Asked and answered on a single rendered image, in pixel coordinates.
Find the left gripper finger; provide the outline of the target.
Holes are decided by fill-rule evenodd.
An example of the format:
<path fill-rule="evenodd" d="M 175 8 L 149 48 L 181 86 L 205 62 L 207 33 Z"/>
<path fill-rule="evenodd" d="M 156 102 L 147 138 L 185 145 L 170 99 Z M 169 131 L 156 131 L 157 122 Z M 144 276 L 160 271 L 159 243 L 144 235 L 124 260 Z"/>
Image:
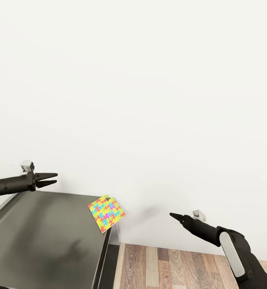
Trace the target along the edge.
<path fill-rule="evenodd" d="M 58 176 L 58 173 L 35 173 L 35 175 L 33 175 L 33 185 L 36 185 L 36 183 L 40 180 L 48 179 L 55 176 Z"/>
<path fill-rule="evenodd" d="M 38 181 L 36 183 L 36 186 L 37 188 L 42 188 L 44 186 L 48 186 L 48 185 L 51 185 L 51 184 L 54 184 L 54 183 L 57 183 L 57 180 L 50 180 L 50 181 Z"/>

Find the jigsaw puzzle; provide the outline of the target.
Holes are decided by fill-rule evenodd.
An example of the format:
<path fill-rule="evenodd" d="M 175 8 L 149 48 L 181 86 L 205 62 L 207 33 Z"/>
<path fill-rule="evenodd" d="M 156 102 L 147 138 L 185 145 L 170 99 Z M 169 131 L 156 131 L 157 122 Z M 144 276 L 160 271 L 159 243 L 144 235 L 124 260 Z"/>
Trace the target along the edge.
<path fill-rule="evenodd" d="M 126 216 L 113 197 L 107 201 L 108 196 L 105 195 L 88 206 L 102 233 Z"/>

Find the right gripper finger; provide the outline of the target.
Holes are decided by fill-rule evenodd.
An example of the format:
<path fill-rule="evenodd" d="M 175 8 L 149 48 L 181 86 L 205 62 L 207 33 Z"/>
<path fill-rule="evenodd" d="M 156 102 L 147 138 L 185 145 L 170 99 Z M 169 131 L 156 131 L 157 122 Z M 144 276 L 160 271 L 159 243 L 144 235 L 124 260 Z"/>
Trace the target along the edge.
<path fill-rule="evenodd" d="M 184 219 L 185 219 L 185 216 L 186 216 L 186 215 L 176 214 L 176 213 L 172 213 L 172 212 L 169 215 L 171 215 L 172 217 L 177 219 L 180 223 L 184 222 Z"/>

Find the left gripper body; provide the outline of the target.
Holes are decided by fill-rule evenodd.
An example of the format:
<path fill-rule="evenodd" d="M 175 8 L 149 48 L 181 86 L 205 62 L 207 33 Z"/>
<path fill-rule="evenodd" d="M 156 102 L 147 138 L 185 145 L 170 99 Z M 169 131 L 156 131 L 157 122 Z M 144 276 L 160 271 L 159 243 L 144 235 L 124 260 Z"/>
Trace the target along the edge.
<path fill-rule="evenodd" d="M 25 191 L 36 191 L 36 185 L 33 185 L 33 172 L 27 172 L 27 175 L 6 178 L 5 191 L 7 194 L 20 193 Z"/>

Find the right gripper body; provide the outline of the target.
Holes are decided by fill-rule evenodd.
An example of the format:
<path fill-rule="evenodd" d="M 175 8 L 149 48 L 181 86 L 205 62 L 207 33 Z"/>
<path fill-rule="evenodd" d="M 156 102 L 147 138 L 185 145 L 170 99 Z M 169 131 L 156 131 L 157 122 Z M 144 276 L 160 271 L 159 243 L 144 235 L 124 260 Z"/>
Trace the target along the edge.
<path fill-rule="evenodd" d="M 186 215 L 183 227 L 186 228 L 191 234 L 206 241 L 205 232 L 208 224 L 199 220 L 193 219 L 191 216 Z"/>

